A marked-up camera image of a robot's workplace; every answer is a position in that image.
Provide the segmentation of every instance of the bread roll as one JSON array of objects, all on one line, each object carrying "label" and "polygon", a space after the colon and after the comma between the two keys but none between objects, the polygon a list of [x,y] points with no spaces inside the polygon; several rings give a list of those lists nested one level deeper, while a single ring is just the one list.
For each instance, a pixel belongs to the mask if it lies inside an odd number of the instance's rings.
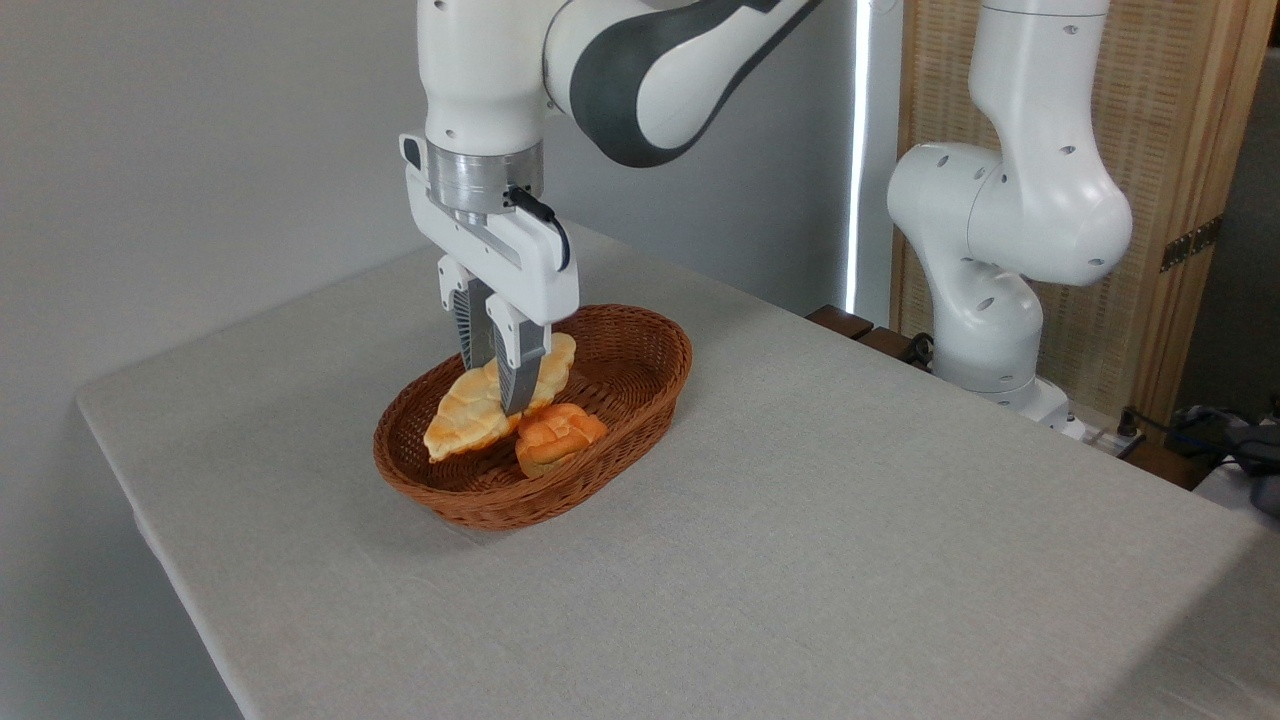
[{"label": "bread roll", "polygon": [[520,420],[516,459],[525,475],[536,478],[568,462],[573,455],[604,437],[608,428],[568,402],[552,405]]}]

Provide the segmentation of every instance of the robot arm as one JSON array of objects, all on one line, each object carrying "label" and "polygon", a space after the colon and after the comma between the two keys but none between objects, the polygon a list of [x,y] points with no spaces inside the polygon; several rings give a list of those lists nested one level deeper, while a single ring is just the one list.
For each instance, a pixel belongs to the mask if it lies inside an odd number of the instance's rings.
[{"label": "robot arm", "polygon": [[550,324],[579,306],[568,236],[536,200],[548,111],[618,163],[673,160],[817,3],[419,0],[428,114],[422,137],[401,136],[410,205],[445,251],[463,363],[497,359],[508,414],[527,407]]},{"label": "robot arm", "polygon": [[1129,245],[1129,202],[1091,122],[1107,5],[984,0],[969,90],[1004,155],[920,145],[888,191],[933,296],[934,374],[1055,429],[1066,396],[1036,377],[1043,313],[1020,275],[1091,284]]}]

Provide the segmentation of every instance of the door hinge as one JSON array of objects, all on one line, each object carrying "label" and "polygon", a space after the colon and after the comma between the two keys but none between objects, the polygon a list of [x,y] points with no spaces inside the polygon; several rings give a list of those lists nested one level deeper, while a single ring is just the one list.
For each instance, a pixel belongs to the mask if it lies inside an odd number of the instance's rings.
[{"label": "door hinge", "polygon": [[1217,236],[1222,231],[1222,215],[1213,218],[1203,225],[1190,231],[1165,246],[1165,258],[1160,263],[1160,272],[1165,273],[1187,261],[1188,258],[1199,255],[1206,247],[1217,242]]}]

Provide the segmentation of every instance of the bread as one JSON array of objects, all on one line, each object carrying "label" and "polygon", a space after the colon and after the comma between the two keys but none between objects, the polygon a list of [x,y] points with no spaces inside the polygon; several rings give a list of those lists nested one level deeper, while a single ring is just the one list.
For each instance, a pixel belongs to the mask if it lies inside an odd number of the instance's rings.
[{"label": "bread", "polygon": [[489,447],[511,434],[522,415],[550,405],[556,393],[568,383],[568,370],[573,365],[576,350],[577,343],[572,337],[564,333],[552,334],[552,348],[538,368],[538,384],[529,409],[511,416],[502,410],[497,359],[483,368],[462,373],[440,400],[435,418],[422,436],[431,462]]},{"label": "bread", "polygon": [[604,437],[608,428],[568,402],[526,414],[518,425],[516,460],[525,475],[536,478],[568,462],[580,450]]}]

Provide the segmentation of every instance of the brown wicker basket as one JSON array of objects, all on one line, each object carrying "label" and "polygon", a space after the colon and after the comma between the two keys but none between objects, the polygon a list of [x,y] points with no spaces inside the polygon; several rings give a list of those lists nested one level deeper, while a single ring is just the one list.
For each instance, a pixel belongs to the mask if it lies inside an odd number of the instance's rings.
[{"label": "brown wicker basket", "polygon": [[513,437],[429,462],[422,433],[462,374],[454,355],[401,391],[383,413],[374,433],[383,478],[451,523],[511,530],[568,511],[648,452],[671,427],[689,377],[689,337],[667,318],[628,305],[590,305],[554,329],[577,341],[568,384],[556,402],[598,415],[609,427],[607,436],[535,479],[520,470]]}]

